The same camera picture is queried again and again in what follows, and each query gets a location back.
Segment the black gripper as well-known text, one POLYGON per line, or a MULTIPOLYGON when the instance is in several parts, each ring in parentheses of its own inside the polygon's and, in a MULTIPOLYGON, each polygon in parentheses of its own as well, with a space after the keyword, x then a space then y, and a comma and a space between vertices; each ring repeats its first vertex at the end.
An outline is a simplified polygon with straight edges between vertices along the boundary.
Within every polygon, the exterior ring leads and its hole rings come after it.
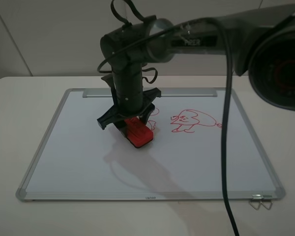
POLYGON ((154 99, 161 96, 161 90, 153 88, 141 91, 132 97, 118 97, 115 89, 111 89, 113 106, 97 122, 101 129, 113 123, 123 137, 127 138, 126 119, 139 117, 139 120, 146 125, 150 115, 155 110, 154 99))

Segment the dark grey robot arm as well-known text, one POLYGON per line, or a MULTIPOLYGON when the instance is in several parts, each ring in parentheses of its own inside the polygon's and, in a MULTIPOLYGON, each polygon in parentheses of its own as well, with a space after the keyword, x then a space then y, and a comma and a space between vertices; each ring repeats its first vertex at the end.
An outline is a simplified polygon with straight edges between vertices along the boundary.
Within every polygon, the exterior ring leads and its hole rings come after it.
POLYGON ((295 111, 295 4, 178 25, 154 15, 144 17, 132 1, 127 4, 139 23, 130 23, 112 7, 122 26, 100 40, 104 63, 111 66, 103 79, 114 102, 97 120, 101 128, 114 124, 125 132, 125 120, 133 117, 146 123, 161 92, 143 90, 145 66, 169 62, 176 54, 225 55, 228 77, 247 73, 262 100, 295 111))

